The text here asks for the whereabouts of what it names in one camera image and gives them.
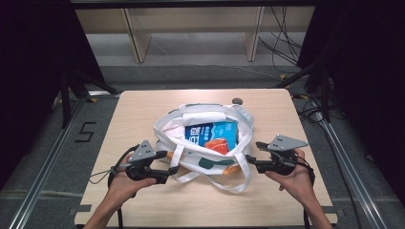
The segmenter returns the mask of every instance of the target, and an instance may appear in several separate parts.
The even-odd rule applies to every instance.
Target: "human hand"
[[[131,155],[126,156],[120,164],[127,163],[130,156]],[[121,205],[131,198],[139,189],[149,187],[156,182],[154,178],[134,181],[128,178],[124,169],[118,169],[105,198],[114,203],[114,208],[119,209]]]
[[[120,163],[128,162],[127,156]],[[131,198],[139,189],[149,187],[157,181],[154,178],[146,178],[139,181],[134,181],[126,175],[123,169],[117,171],[113,181],[110,184],[104,200],[96,208],[89,221],[84,226],[85,229],[105,228],[110,217],[116,210],[121,208],[122,204]]]
[[[299,162],[306,163],[305,153],[302,150],[294,149]],[[287,190],[290,195],[300,203],[304,200],[315,197],[312,184],[309,178],[309,171],[306,167],[296,165],[295,169],[288,176],[279,175],[273,171],[266,171],[266,176],[280,183],[280,191]]]
[[[306,163],[304,151],[295,149],[294,152],[299,162]],[[288,176],[282,176],[273,171],[266,171],[265,174],[280,183],[280,191],[286,189],[304,206],[315,228],[332,228],[313,191],[308,168],[296,165]]]

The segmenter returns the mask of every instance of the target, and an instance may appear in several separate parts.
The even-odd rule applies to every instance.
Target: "blue snack package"
[[[205,142],[225,138],[228,149],[231,151],[237,145],[237,124],[236,122],[214,122],[193,126],[185,126],[185,139],[204,146]]]

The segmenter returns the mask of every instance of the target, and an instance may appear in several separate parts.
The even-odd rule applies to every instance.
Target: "orange item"
[[[216,151],[222,155],[226,155],[229,152],[225,138],[217,138],[207,141],[205,142],[204,147]]]

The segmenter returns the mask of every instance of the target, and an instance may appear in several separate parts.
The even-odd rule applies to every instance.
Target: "package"
[[[237,123],[233,121],[204,123],[185,127],[185,139],[223,155],[237,144]]]

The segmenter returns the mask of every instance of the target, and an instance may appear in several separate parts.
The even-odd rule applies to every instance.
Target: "white tote bag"
[[[222,155],[202,147],[185,138],[186,126],[216,122],[236,122],[238,143],[231,151]],[[215,186],[232,193],[241,193],[250,182],[250,170],[245,155],[250,155],[250,142],[253,137],[253,116],[241,105],[187,104],[161,117],[154,125],[155,135],[159,139],[157,150],[174,152],[170,167],[179,164],[189,173],[172,178],[184,183],[198,176],[205,176]],[[236,186],[224,186],[213,176],[223,175],[225,171],[241,169],[245,182]]]

